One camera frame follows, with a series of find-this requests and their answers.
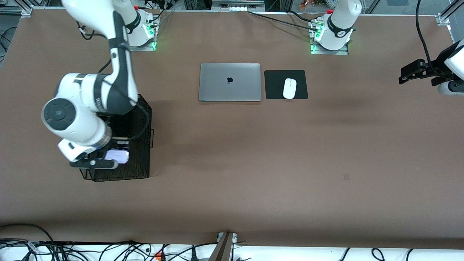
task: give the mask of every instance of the robotic arm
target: robotic arm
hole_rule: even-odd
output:
[[[464,41],[459,41],[445,65],[451,70],[452,80],[441,83],[438,92],[443,95],[464,95]]]
[[[434,77],[432,86],[438,86],[439,93],[464,95],[464,41],[444,49],[431,64],[418,59],[401,68],[398,81],[404,84],[412,79],[428,77]]]
[[[314,38],[328,50],[339,50],[349,42],[353,25],[361,14],[359,0],[340,0],[332,14],[322,16],[323,29]]]
[[[113,1],[121,5],[129,2]],[[96,112],[123,115],[138,100],[124,19],[130,20],[134,15],[137,18],[137,15],[132,5],[128,8],[120,5],[120,11],[116,11],[111,0],[62,2],[74,19],[101,32],[108,39],[113,66],[110,75],[65,75],[57,86],[55,97],[42,109],[45,126],[63,138],[58,144],[59,149],[69,161],[75,162],[104,147],[111,139],[111,129]]]

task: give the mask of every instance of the mouse pad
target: mouse pad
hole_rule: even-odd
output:
[[[266,88],[266,99],[285,99],[284,83],[285,79],[296,80],[296,92],[294,99],[307,99],[308,89],[306,88],[306,74],[304,70],[281,70],[264,71],[264,85]]]

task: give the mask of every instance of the laptop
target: laptop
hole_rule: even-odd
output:
[[[261,101],[261,66],[249,63],[201,64],[199,100]]]

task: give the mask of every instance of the brown table surface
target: brown table surface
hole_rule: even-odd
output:
[[[449,32],[421,24],[434,58]],[[40,112],[65,74],[106,63],[107,42],[83,40],[64,10],[35,10],[0,71],[0,222],[59,241],[200,243],[231,230],[253,245],[462,248],[464,98],[429,79],[398,85],[400,68],[425,57],[413,16],[361,16],[356,28],[348,56],[311,55],[304,29],[174,12],[158,49],[132,54],[153,108],[151,177],[94,183]],[[201,103],[207,62],[304,69],[309,98],[266,100],[263,77],[260,103]]]

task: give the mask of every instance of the computer mouse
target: computer mouse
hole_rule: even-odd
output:
[[[284,98],[293,99],[296,92],[296,80],[287,78],[284,84]]]

